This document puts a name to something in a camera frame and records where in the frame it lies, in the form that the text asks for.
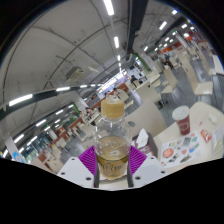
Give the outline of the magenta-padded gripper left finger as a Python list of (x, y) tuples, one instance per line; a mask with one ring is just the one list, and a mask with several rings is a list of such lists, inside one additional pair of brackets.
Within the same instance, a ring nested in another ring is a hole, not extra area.
[(94, 147), (91, 146), (79, 157), (70, 157), (58, 176), (84, 188), (98, 188), (99, 169)]

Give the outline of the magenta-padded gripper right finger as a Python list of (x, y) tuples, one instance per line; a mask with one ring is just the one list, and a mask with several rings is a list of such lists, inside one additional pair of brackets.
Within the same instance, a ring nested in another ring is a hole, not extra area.
[(167, 175), (158, 159), (145, 155), (135, 147), (130, 148), (127, 182), (129, 188), (140, 188)]

